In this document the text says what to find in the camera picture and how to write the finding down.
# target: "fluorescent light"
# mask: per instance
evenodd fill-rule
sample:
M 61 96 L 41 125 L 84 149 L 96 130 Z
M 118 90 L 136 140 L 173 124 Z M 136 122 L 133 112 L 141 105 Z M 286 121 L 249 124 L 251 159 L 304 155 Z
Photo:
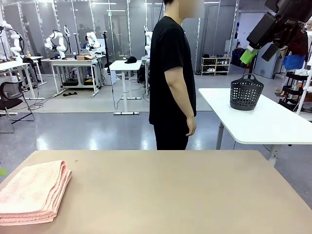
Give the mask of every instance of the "fluorescent light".
M 108 3 L 108 2 L 93 2 L 92 5 L 117 5 L 117 3 L 112 2 L 112 3 Z
M 106 10 L 106 11 L 126 11 L 126 10 Z

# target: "short sleeve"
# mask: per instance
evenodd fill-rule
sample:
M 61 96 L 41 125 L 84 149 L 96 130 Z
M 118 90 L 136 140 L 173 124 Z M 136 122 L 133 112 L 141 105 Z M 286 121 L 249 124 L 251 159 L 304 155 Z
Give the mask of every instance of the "short sleeve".
M 184 37 L 179 29 L 169 29 L 165 32 L 161 43 L 161 64 L 163 71 L 175 67 L 183 67 Z

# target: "beige tabletop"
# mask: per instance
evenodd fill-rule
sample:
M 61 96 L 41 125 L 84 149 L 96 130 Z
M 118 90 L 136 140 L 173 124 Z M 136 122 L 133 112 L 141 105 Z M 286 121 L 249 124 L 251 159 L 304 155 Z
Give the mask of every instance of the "beige tabletop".
M 1 234 L 311 234 L 312 211 L 256 151 L 36 151 L 73 177 L 52 223 Z

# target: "shiny floor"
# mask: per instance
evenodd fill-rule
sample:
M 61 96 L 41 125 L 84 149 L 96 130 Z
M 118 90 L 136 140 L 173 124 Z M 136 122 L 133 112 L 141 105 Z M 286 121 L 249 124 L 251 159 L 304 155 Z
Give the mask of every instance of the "shiny floor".
M 113 116 L 112 113 L 35 114 L 35 122 L 18 122 L 14 134 L 0 134 L 1 166 L 12 172 L 35 150 L 155 150 L 156 142 L 148 113 L 139 116 Z M 198 112 L 197 131 L 188 150 L 213 150 L 219 120 L 212 111 Z M 0 129 L 8 127 L 0 118 Z M 223 150 L 232 150 L 234 140 L 224 132 Z M 262 145 L 242 145 L 235 149 L 258 150 Z M 276 169 L 312 208 L 312 146 L 282 146 Z
M 230 88 L 231 81 L 239 79 L 242 77 L 244 69 L 231 65 L 230 73 L 228 76 L 197 76 L 195 75 L 195 85 L 197 90 L 197 110 L 199 111 L 210 111 L 211 108 L 207 105 L 207 102 L 199 94 L 199 88 Z M 132 77 L 132 90 L 133 97 L 142 98 L 144 94 L 144 87 L 142 84 L 138 84 L 135 79 L 136 75 Z M 267 79 L 261 76 L 257 76 L 257 79 L 264 84 L 263 95 L 268 98 L 278 101 L 276 97 L 275 88 L 281 87 L 282 79 L 276 78 L 275 80 Z M 51 97 L 56 93 L 56 87 L 53 77 L 45 77 L 45 81 L 48 83 L 40 86 L 39 90 L 35 90 L 35 94 L 39 94 L 41 98 Z M 129 81 L 126 81 L 127 90 L 130 90 Z M 122 96 L 122 81 L 119 80 L 113 86 L 114 88 L 114 97 L 115 97 L 115 106 L 117 107 L 117 102 Z M 106 113 L 106 112 L 121 112 L 124 111 L 123 101 L 120 101 L 118 108 L 114 108 L 113 96 L 112 96 L 112 87 L 104 86 L 98 92 L 95 97 L 91 97 L 93 90 L 68 90 L 68 92 L 77 92 L 77 95 L 63 97 L 58 96 L 56 98 L 48 100 L 40 109 L 35 110 L 37 113 Z M 27 92 L 25 96 L 29 97 L 30 92 Z M 139 112 L 148 112 L 149 111 L 149 100 L 148 97 L 144 95 L 142 100 L 129 100 L 128 108 L 129 111 L 139 111 Z M 25 107 L 26 104 L 21 104 L 16 109 L 21 109 Z M 25 112 L 27 109 L 21 109 L 19 112 Z

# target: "man's hand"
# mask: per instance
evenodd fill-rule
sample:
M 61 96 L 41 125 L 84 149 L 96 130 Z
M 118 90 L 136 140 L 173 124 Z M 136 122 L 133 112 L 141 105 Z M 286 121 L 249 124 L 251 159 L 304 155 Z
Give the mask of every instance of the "man's hand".
M 190 136 L 194 135 L 194 133 L 196 131 L 195 117 L 187 118 L 186 122 L 187 122 L 187 126 L 189 127 L 189 133 L 186 136 L 190 137 Z

